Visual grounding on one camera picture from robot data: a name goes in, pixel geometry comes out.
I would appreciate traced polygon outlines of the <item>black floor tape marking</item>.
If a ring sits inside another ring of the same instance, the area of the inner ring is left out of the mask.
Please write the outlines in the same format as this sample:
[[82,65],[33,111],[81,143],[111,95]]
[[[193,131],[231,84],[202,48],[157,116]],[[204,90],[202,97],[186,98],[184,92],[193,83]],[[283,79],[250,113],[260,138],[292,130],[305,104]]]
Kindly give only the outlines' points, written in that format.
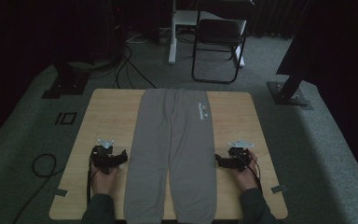
[[73,125],[76,121],[76,112],[60,112],[55,120],[56,125]]

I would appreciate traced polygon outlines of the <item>grey pants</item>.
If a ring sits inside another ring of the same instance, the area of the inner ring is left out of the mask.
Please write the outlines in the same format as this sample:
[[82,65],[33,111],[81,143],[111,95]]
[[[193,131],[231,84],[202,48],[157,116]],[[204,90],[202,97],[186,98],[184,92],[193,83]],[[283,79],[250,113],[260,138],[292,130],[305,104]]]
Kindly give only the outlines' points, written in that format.
[[147,90],[141,99],[125,189],[127,223],[160,224],[165,189],[171,190],[178,222],[213,222],[215,148],[205,91]]

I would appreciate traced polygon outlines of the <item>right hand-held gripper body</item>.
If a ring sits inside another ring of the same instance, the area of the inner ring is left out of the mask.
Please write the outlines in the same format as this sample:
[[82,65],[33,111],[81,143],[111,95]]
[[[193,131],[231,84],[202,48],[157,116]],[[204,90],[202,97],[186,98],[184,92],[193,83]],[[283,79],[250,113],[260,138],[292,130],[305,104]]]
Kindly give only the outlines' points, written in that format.
[[231,142],[228,144],[228,168],[236,169],[239,172],[243,172],[245,169],[250,169],[251,161],[253,160],[250,155],[249,149],[246,147],[246,144],[238,140],[237,142]]

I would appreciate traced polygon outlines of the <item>black slanted metal stand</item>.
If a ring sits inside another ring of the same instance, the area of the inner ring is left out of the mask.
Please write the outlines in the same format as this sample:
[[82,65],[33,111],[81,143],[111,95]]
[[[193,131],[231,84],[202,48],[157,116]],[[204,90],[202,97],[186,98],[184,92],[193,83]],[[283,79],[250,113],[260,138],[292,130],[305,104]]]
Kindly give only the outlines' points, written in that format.
[[304,34],[296,35],[276,72],[277,75],[287,75],[287,80],[268,82],[268,88],[276,105],[310,107],[299,89],[313,62],[314,48],[308,47],[309,40],[310,37]]

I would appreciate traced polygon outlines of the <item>person's left hand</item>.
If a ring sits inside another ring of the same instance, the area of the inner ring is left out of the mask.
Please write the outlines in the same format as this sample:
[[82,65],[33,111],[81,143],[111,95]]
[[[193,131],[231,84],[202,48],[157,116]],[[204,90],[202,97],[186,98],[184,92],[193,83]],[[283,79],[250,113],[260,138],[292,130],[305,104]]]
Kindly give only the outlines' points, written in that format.
[[109,169],[109,174],[106,175],[105,173],[100,172],[94,165],[91,165],[92,179],[90,181],[90,184],[93,193],[112,196],[117,180],[118,171],[119,169],[117,167],[111,167]]

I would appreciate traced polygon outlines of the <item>dark curtain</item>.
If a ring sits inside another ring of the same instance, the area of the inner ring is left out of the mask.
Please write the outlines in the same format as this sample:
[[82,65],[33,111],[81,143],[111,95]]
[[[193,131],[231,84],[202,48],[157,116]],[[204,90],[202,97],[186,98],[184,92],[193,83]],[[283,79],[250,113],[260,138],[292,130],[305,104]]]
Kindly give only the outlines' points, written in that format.
[[248,32],[292,38],[296,35],[313,0],[252,0],[256,13]]

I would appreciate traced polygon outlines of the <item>white desk frame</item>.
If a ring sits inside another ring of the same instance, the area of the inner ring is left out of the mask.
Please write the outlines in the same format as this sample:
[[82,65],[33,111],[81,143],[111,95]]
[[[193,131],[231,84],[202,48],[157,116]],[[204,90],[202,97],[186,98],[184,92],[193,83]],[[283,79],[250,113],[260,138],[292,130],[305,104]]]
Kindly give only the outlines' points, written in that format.
[[[175,64],[176,62],[176,46],[177,46],[177,38],[176,38],[176,25],[185,25],[185,26],[195,26],[196,19],[198,12],[193,9],[177,9],[176,8],[176,1],[172,0],[172,26],[171,26],[171,46],[169,52],[169,64]],[[214,19],[214,20],[224,20],[218,16],[215,16],[209,12],[202,12],[201,13],[202,19]],[[238,21],[236,23],[240,26],[240,31],[243,33],[245,25],[248,24],[247,21]],[[235,50],[236,57],[240,62],[240,68],[245,66],[245,61],[242,56],[240,56],[240,49],[239,47]]]

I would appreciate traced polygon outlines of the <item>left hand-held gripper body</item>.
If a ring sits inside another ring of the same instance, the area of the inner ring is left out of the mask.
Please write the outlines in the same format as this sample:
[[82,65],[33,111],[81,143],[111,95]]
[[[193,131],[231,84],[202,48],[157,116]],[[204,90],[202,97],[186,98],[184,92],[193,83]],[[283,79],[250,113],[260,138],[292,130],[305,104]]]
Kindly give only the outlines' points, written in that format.
[[98,140],[98,145],[91,151],[91,160],[96,168],[99,168],[105,175],[110,174],[110,169],[118,167],[117,157],[113,155],[114,140]]

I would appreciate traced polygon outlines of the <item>person's right hand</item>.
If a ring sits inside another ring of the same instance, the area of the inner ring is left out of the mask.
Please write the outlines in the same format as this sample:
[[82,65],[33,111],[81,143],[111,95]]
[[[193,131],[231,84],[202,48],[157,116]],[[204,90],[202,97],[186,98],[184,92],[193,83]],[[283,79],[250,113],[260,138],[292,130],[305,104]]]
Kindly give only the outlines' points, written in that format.
[[242,191],[259,188],[258,177],[255,168],[257,157],[252,151],[250,151],[249,154],[251,156],[251,162],[244,171],[242,172],[239,172],[238,170],[231,171],[231,173],[236,178],[237,183]]

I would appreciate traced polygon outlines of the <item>black folding chair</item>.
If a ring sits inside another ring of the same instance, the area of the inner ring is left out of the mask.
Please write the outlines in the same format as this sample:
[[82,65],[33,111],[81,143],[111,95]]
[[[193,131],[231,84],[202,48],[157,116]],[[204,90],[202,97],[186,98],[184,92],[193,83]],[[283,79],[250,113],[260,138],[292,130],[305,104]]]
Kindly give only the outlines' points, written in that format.
[[[248,26],[255,13],[256,5],[253,0],[198,0],[191,67],[191,76],[195,81],[230,84],[237,79]],[[196,77],[197,52],[208,51],[208,49],[200,49],[199,44],[229,47],[230,60],[236,55],[237,49],[240,49],[232,79]]]

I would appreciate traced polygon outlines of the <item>black metal stand base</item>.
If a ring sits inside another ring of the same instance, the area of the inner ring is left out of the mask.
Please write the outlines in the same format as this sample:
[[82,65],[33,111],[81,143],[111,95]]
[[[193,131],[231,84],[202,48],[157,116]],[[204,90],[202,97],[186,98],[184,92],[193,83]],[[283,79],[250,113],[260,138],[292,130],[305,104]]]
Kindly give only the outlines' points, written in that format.
[[58,75],[49,90],[44,91],[43,99],[59,99],[62,95],[82,95],[90,78],[90,73],[71,66],[68,62],[53,64]]

